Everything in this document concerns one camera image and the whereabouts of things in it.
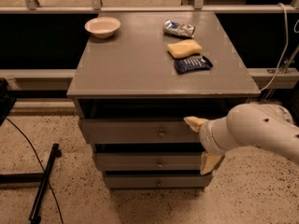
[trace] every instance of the yellow sponge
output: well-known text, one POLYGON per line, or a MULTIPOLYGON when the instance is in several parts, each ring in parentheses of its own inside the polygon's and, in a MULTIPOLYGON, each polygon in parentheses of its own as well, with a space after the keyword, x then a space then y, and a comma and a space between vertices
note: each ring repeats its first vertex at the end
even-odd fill
POLYGON ((193 39, 168 44, 167 50, 175 59, 182 59, 202 51, 202 47, 193 39))

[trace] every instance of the bowl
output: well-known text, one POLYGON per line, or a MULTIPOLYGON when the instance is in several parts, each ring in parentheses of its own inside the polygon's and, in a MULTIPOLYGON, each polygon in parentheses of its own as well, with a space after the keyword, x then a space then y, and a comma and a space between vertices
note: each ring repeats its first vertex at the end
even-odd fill
POLYGON ((121 22, 115 18, 110 17, 91 19, 85 24, 86 31, 94 34, 94 36, 98 38, 111 37, 120 27, 121 22))

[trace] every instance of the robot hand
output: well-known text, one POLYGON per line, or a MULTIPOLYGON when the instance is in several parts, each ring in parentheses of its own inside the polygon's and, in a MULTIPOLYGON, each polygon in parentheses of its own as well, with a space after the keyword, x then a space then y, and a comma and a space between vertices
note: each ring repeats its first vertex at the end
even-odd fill
POLYGON ((255 146, 299 165, 299 128, 290 112, 280 105, 237 105, 222 119, 185 118, 211 155, 236 147, 255 146))

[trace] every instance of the gray drawer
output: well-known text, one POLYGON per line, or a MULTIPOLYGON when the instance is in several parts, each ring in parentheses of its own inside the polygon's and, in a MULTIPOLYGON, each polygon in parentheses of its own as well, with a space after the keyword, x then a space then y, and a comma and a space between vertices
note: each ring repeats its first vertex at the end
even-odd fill
POLYGON ((207 187, 212 175, 104 175, 110 189, 162 189, 207 187))
POLYGON ((93 158, 101 171, 200 169, 200 153, 95 153, 93 158))
POLYGON ((182 120, 83 119, 79 126, 89 144, 179 143, 199 139, 182 120))

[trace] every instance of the dresser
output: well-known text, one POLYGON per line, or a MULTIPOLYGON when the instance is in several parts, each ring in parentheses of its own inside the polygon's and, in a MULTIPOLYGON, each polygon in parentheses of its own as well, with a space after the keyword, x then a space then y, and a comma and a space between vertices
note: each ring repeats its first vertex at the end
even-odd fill
POLYGON ((108 39, 91 35, 68 90, 96 167, 111 189, 201 188, 204 151, 186 116, 216 119, 259 89, 212 12, 101 12, 120 20, 108 39), (213 68, 180 75, 166 20, 196 26, 213 68))

